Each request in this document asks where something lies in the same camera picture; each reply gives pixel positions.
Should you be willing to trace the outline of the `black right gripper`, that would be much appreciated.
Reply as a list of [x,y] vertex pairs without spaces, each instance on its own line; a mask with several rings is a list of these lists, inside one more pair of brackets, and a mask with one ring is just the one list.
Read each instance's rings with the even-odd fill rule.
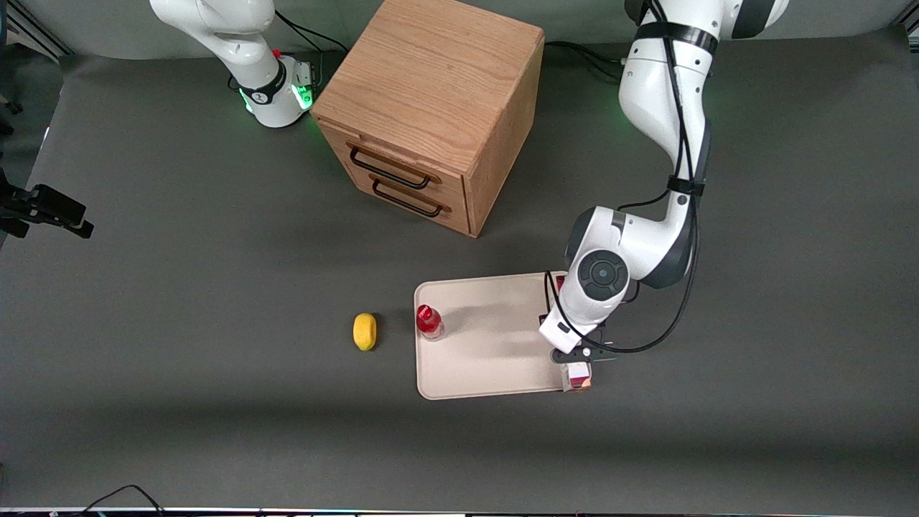
[[54,225],[89,239],[95,226],[85,219],[82,203],[47,185],[36,185],[32,191],[9,182],[1,168],[1,230],[13,238],[26,238],[32,208],[42,215],[44,225]]

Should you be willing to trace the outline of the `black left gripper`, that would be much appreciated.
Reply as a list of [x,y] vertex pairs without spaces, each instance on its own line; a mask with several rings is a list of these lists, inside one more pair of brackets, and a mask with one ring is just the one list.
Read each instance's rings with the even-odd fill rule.
[[552,350],[549,357],[555,364],[585,363],[585,361],[613,360],[618,357],[616,347],[607,342],[606,322],[601,322],[590,332],[590,343],[575,347],[570,353]]

